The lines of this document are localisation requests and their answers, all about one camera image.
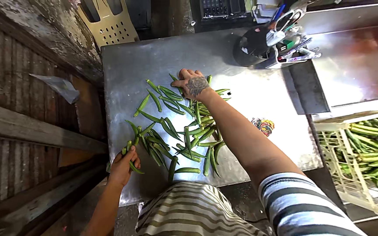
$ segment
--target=left hand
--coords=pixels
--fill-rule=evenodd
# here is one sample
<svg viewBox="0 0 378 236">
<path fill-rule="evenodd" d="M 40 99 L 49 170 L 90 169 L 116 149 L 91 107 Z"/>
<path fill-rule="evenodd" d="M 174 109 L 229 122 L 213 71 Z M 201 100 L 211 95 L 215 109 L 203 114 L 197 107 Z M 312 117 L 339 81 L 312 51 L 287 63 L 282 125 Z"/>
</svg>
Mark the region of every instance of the left hand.
<svg viewBox="0 0 378 236">
<path fill-rule="evenodd" d="M 137 169 L 141 167 L 135 146 L 132 146 L 125 156 L 122 157 L 121 153 L 116 156 L 110 168 L 108 183 L 118 188 L 123 188 L 128 183 L 132 172 L 129 161 L 132 161 Z"/>
</svg>

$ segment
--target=plastic crate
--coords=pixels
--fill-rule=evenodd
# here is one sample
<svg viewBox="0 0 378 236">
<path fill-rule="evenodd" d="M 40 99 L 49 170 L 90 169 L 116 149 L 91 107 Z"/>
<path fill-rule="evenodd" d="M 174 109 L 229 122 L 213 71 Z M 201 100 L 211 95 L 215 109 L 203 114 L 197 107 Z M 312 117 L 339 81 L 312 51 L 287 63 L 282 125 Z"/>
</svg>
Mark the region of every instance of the plastic crate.
<svg viewBox="0 0 378 236">
<path fill-rule="evenodd" d="M 355 117 L 339 123 L 316 123 L 315 127 L 325 162 L 340 198 L 378 214 L 378 187 L 363 178 L 344 131 L 350 123 L 373 118 L 378 118 L 378 114 Z M 342 153 L 346 163 L 338 160 L 336 150 Z M 348 165 L 350 174 L 342 172 L 341 163 Z"/>
</svg>

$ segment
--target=finger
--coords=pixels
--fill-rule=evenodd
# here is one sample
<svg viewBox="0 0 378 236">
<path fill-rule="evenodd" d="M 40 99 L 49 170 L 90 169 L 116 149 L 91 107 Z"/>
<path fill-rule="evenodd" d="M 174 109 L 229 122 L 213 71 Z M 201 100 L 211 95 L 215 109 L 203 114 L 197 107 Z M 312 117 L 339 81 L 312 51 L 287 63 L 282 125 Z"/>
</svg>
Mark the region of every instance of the finger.
<svg viewBox="0 0 378 236">
<path fill-rule="evenodd" d="M 139 158 L 138 158 L 138 157 L 135 158 L 134 166 L 135 166 L 137 169 L 141 168 L 141 162 L 139 161 Z"/>
<path fill-rule="evenodd" d="M 135 146 L 132 145 L 131 148 L 129 149 L 128 153 L 125 155 L 125 157 L 123 158 L 126 162 L 130 161 L 134 155 L 136 155 L 137 152 L 135 151 Z"/>
<path fill-rule="evenodd" d="M 193 76 L 196 76 L 196 75 L 197 75 L 197 74 L 195 74 L 195 71 L 193 71 L 193 70 L 191 70 L 191 69 L 189 69 L 188 72 L 189 72 L 189 74 L 191 74 L 191 75 L 193 75 Z"/>
<path fill-rule="evenodd" d="M 122 159 L 122 153 L 118 153 L 113 160 L 113 163 L 119 162 Z"/>
<path fill-rule="evenodd" d="M 190 78 L 190 73 L 188 72 L 188 70 L 186 70 L 185 68 L 181 69 L 180 72 L 179 72 L 179 78 L 180 79 L 185 79 L 185 78 Z"/>
<path fill-rule="evenodd" d="M 200 76 L 204 76 L 199 70 L 196 70 L 195 74 L 200 75 Z"/>
<path fill-rule="evenodd" d="M 186 81 L 184 80 L 176 80 L 176 81 L 173 81 L 171 82 L 171 86 L 173 87 L 183 87 L 183 85 L 185 85 Z"/>
</svg>

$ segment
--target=metal table surface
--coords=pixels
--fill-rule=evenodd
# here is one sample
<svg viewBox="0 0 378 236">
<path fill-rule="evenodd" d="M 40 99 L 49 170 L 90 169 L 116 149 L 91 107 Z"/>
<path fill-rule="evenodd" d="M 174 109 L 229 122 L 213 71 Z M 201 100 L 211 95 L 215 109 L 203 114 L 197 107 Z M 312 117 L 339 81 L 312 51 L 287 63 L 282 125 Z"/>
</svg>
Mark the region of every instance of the metal table surface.
<svg viewBox="0 0 378 236">
<path fill-rule="evenodd" d="M 168 73 L 176 75 L 181 68 L 192 68 L 201 70 L 204 75 L 212 74 L 212 88 L 230 88 L 232 99 L 228 103 L 246 118 L 273 121 L 275 129 L 269 139 L 302 170 L 322 167 L 307 119 L 304 115 L 297 115 L 282 71 L 253 70 L 240 67 L 234 61 L 233 45 L 245 32 L 243 28 L 230 29 L 102 47 L 110 160 L 126 145 L 127 140 L 134 138 L 125 119 L 143 128 L 151 123 L 142 115 L 133 117 L 147 95 L 146 89 L 150 88 L 145 79 L 169 87 L 172 79 Z M 162 107 L 163 112 L 159 113 L 150 99 L 144 111 L 156 117 L 169 117 L 178 131 L 183 131 L 183 127 L 193 120 L 188 114 L 178 115 L 164 105 Z M 171 147 L 176 146 L 178 141 L 165 133 L 160 124 L 156 124 L 154 129 Z M 167 170 L 158 167 L 140 144 L 137 150 L 145 174 L 131 175 L 122 191 L 120 205 L 152 199 L 168 186 Z M 206 148 L 197 147 L 196 151 L 205 154 Z M 176 168 L 203 169 L 203 161 L 196 163 L 179 155 L 179 162 L 180 166 Z M 249 181 L 249 176 L 227 147 L 221 149 L 219 163 L 221 179 L 211 174 L 210 170 L 208 177 L 183 173 L 176 174 L 174 181 L 197 181 L 214 186 Z"/>
</svg>

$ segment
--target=right hand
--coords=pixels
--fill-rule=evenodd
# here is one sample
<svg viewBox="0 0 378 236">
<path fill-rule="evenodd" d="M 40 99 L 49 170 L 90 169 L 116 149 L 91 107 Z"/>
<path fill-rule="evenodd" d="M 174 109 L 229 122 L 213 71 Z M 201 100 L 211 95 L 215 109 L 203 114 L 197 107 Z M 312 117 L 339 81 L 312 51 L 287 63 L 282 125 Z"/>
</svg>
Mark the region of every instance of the right hand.
<svg viewBox="0 0 378 236">
<path fill-rule="evenodd" d="M 211 90 L 207 79 L 200 71 L 181 69 L 179 79 L 173 81 L 171 86 L 181 87 L 186 98 L 202 101 Z"/>
</svg>

